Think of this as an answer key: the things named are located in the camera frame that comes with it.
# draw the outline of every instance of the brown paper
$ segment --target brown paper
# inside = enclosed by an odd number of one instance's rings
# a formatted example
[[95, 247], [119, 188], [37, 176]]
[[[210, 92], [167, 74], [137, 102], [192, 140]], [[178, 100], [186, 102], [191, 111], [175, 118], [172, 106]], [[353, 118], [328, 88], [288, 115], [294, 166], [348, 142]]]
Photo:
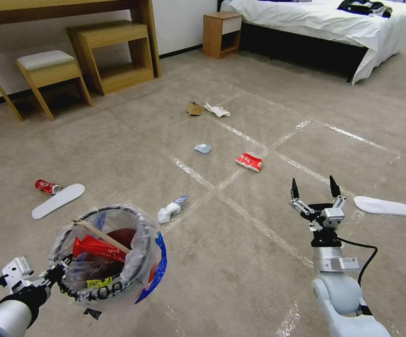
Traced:
[[192, 116], [200, 116], [203, 110], [204, 107], [195, 102], [189, 102], [186, 106], [186, 112]]

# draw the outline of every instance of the white wall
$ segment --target white wall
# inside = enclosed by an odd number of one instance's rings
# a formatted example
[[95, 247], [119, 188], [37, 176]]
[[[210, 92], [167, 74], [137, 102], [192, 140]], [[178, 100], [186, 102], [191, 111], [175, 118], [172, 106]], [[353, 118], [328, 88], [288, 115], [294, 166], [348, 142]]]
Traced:
[[[216, 7], [217, 0], [153, 0], [160, 55], [202, 43], [203, 14]], [[120, 11], [0, 25], [0, 84], [7, 94], [28, 89], [14, 63], [18, 57], [54, 49], [73, 55], [66, 27], [126, 19], [129, 15]], [[95, 55], [103, 66], [128, 57], [126, 44], [100, 48]]]

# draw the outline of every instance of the plastic bag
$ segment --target plastic bag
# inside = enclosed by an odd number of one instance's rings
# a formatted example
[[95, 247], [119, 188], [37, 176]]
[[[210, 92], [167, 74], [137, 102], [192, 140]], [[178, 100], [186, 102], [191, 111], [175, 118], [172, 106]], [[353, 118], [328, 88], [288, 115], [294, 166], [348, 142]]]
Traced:
[[[132, 204], [94, 208], [80, 217], [130, 248], [125, 263], [81, 253], [69, 266], [60, 289], [85, 307], [108, 311], [115, 301], [136, 304], [161, 281], [167, 255], [156, 221]], [[49, 263], [72, 253], [75, 238], [91, 233], [71, 223], [65, 226], [52, 248]]]

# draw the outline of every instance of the white insole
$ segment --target white insole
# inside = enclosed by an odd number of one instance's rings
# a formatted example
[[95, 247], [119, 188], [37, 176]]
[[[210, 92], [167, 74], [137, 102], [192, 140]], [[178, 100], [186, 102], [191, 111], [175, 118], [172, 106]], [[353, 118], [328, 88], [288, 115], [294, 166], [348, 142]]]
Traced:
[[369, 197], [355, 197], [354, 203], [368, 213], [406, 216], [406, 204]]
[[67, 186], [65, 189], [61, 190], [49, 200], [43, 202], [33, 211], [31, 211], [31, 216], [33, 219], [40, 219], [50, 212], [53, 212], [62, 205], [78, 198], [85, 191], [85, 186], [82, 184], [73, 184]]

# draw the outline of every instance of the nightstand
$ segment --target nightstand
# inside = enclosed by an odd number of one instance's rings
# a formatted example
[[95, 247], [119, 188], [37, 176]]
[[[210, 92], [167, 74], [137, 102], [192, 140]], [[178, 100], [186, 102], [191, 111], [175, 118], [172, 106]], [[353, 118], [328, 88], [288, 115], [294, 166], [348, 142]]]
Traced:
[[239, 50], [242, 14], [216, 12], [203, 16], [203, 54], [221, 59]]

